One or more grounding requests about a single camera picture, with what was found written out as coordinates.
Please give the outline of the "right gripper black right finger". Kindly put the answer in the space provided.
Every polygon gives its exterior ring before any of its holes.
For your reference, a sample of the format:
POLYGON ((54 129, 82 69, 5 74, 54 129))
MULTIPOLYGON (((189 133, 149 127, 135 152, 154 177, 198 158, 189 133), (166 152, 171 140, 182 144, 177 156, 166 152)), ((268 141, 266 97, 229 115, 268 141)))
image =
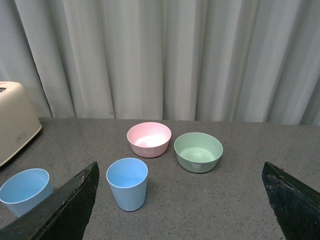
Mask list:
POLYGON ((285 239, 318 240, 320 193, 270 162, 261 177, 285 239))

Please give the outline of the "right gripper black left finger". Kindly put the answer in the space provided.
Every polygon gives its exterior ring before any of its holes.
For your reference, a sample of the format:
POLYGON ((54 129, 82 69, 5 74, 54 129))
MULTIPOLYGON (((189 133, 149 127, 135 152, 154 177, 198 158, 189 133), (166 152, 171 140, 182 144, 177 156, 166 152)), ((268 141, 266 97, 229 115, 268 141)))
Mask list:
POLYGON ((2 240, 81 240, 96 201, 100 172, 92 162, 26 214, 0 230, 2 240))

